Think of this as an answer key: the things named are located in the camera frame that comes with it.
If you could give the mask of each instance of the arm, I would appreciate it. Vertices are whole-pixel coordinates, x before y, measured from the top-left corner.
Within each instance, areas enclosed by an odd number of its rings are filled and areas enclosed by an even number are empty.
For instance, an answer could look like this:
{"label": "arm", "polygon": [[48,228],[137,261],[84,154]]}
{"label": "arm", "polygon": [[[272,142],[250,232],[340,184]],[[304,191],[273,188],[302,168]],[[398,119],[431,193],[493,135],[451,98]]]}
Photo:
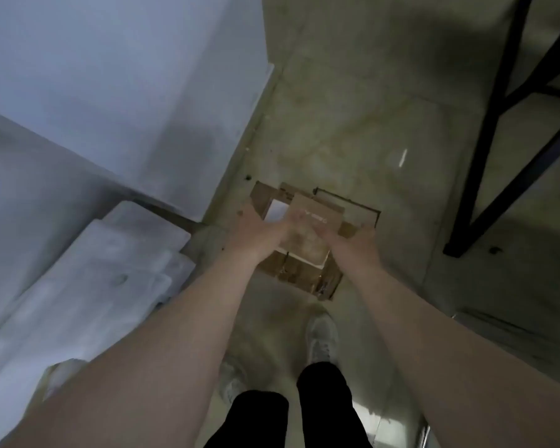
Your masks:
{"label": "arm", "polygon": [[192,447],[255,266],[291,221],[247,204],[224,252],[169,305],[86,366],[1,447]]}
{"label": "arm", "polygon": [[316,230],[358,288],[443,448],[560,446],[560,384],[383,271],[373,229],[350,240]]}

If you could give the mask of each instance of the floor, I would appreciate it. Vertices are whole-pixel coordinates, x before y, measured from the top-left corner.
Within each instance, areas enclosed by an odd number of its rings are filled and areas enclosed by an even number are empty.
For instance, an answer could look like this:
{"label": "floor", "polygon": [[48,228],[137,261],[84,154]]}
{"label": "floor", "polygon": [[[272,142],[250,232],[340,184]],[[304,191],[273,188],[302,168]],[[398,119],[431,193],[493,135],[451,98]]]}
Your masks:
{"label": "floor", "polygon": [[[465,256],[441,253],[512,0],[263,2],[278,78],[227,193],[186,253],[201,270],[211,263],[256,180],[335,192],[381,210],[378,243],[392,273],[560,381],[560,162]],[[560,0],[536,3],[515,82],[560,30]],[[560,101],[545,96],[502,118],[478,210],[559,127]],[[256,272],[229,350],[254,386],[289,399],[286,446],[303,446],[295,381],[304,326],[320,306],[338,325],[340,367],[370,441],[413,446],[420,412],[351,283],[321,304]],[[214,393],[197,446],[226,412]]]}

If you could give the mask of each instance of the white sneaker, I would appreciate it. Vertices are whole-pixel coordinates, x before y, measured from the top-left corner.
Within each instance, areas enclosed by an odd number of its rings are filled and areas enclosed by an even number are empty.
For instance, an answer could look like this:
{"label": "white sneaker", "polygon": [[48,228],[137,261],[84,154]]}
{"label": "white sneaker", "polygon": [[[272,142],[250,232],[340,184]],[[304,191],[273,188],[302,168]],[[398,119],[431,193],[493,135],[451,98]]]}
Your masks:
{"label": "white sneaker", "polygon": [[338,362],[338,328],[328,313],[313,316],[305,334],[307,342],[307,365],[329,361]]}
{"label": "white sneaker", "polygon": [[220,365],[219,392],[222,400],[232,405],[239,394],[247,391],[245,371],[234,359],[225,358]]}

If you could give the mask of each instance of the black metal frame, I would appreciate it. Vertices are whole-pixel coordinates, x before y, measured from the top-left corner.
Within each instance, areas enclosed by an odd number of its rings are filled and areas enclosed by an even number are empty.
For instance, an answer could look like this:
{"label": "black metal frame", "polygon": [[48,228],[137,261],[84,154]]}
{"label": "black metal frame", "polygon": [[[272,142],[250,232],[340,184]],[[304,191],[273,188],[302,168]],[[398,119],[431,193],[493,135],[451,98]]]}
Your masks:
{"label": "black metal frame", "polygon": [[494,201],[473,221],[473,210],[485,164],[490,153],[500,116],[534,92],[560,98],[560,89],[549,86],[560,75],[560,36],[546,52],[527,80],[506,95],[514,69],[523,29],[533,0],[517,0],[508,38],[485,112],[475,152],[464,184],[455,224],[444,254],[460,257],[500,216],[560,157],[560,130],[516,175]]}

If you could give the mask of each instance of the hand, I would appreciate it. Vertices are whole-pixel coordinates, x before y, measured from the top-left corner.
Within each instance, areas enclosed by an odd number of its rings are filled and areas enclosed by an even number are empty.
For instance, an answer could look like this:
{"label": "hand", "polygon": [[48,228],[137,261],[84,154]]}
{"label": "hand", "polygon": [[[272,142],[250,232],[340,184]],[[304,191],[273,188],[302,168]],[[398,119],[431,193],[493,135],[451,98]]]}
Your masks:
{"label": "hand", "polygon": [[237,212],[235,226],[226,244],[226,251],[253,259],[255,265],[272,254],[290,230],[302,219],[302,214],[285,217],[280,222],[264,222],[249,200]]}
{"label": "hand", "polygon": [[376,230],[362,227],[350,239],[345,239],[321,224],[314,225],[318,236],[325,240],[340,270],[352,281],[366,274],[375,274],[381,269],[376,246]]}

